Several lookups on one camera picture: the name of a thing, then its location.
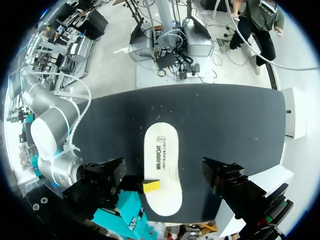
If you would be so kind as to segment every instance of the floor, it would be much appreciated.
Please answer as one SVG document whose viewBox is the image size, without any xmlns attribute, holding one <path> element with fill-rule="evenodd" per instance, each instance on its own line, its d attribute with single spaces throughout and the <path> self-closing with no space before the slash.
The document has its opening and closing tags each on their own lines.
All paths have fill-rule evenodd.
<svg viewBox="0 0 320 240">
<path fill-rule="evenodd" d="M 83 78 L 83 81 L 89 86 L 93 98 L 132 91 L 138 89 L 138 87 L 201 83 L 200 79 L 191 77 L 184 82 L 162 82 L 160 84 L 156 81 L 155 71 L 150 70 L 151 73 L 149 74 L 139 74 L 139 66 L 128 54 L 131 28 L 136 26 L 136 22 L 127 7 L 122 4 L 112 6 L 112 3 L 113 0 L 97 9 L 109 23 L 106 26 L 105 34 L 93 48 L 88 64 L 88 75 Z M 179 13 L 182 20 L 187 15 L 187 8 L 183 6 L 183 3 L 180 4 Z M 212 19 L 213 11 L 204 10 L 200 5 L 200 0 L 194 0 L 192 7 L 195 8 L 192 10 L 192 15 L 202 19 L 199 20 L 200 22 L 204 21 L 205 25 L 215 24 L 215 26 L 207 28 L 213 40 L 231 39 L 230 37 L 224 37 L 224 33 L 228 33 L 224 26 L 231 23 L 228 13 L 218 11 L 216 18 Z M 141 7 L 140 9 L 148 16 L 146 8 Z M 156 4 L 151 6 L 151 12 L 152 18 L 160 21 Z M 259 50 L 255 41 L 253 41 L 252 46 L 255 50 Z M 271 88 L 266 67 L 262 66 L 261 73 L 257 76 L 250 60 L 247 61 L 248 56 L 253 56 L 254 53 L 246 45 L 236 50 L 230 50 L 226 54 L 220 51 L 219 45 L 215 42 L 214 49 L 214 54 L 209 58 L 209 64 L 205 65 L 205 70 L 211 72 L 212 77 L 206 79 L 205 82 Z M 140 84 L 145 81 L 152 84 L 144 86 Z M 73 83 L 70 90 L 74 93 L 85 93 L 85 89 L 79 82 Z"/>
</svg>

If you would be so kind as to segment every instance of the hand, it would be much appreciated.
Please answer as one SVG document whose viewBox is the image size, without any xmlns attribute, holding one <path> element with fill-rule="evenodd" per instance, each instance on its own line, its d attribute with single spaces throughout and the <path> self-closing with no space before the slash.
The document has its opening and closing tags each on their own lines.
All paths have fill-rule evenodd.
<svg viewBox="0 0 320 240">
<path fill-rule="evenodd" d="M 237 14 L 237 13 L 232 13 L 231 15 L 232 15 L 232 17 L 233 17 L 234 19 L 238 19 L 238 18 L 239 18 L 239 14 Z"/>
<path fill-rule="evenodd" d="M 284 37 L 284 35 L 285 35 L 285 34 L 284 34 L 284 31 L 283 31 L 280 27 L 274 26 L 274 30 L 277 31 L 277 32 L 279 32 L 278 35 L 279 35 L 280 38 L 283 38 L 283 37 Z"/>
</svg>

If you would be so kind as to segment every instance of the yellow sponge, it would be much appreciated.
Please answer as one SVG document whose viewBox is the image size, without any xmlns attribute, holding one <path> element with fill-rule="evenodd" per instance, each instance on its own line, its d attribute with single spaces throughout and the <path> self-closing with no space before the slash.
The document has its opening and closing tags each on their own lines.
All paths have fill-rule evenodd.
<svg viewBox="0 0 320 240">
<path fill-rule="evenodd" d="M 160 189 L 160 181 L 159 180 L 143 183 L 143 192 L 144 193 L 148 193 L 148 192 L 158 190 L 158 189 Z"/>
</svg>

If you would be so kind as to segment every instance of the shoe insole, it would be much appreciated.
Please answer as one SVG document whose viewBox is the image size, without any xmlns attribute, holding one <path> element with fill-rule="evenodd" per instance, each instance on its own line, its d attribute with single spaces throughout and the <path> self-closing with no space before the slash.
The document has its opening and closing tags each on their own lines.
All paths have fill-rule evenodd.
<svg viewBox="0 0 320 240">
<path fill-rule="evenodd" d="M 177 130 L 166 122 L 150 126 L 144 136 L 144 179 L 160 180 L 160 189 L 147 192 L 145 197 L 160 216 L 171 216 L 182 206 L 178 160 Z"/>
</svg>

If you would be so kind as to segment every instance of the table surface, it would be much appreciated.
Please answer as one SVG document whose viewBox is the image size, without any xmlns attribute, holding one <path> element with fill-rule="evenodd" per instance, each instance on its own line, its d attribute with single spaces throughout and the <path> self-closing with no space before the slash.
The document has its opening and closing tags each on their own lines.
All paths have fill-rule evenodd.
<svg viewBox="0 0 320 240">
<path fill-rule="evenodd" d="M 157 122 L 179 136 L 182 206 L 168 217 L 141 201 L 151 221 L 213 220 L 221 200 L 201 175 L 202 158 L 238 163 L 253 175 L 280 163 L 285 140 L 285 101 L 280 91 L 230 84 L 150 87 L 93 99 L 73 143 L 88 163 L 124 157 L 129 175 L 144 175 L 144 137 Z"/>
</svg>

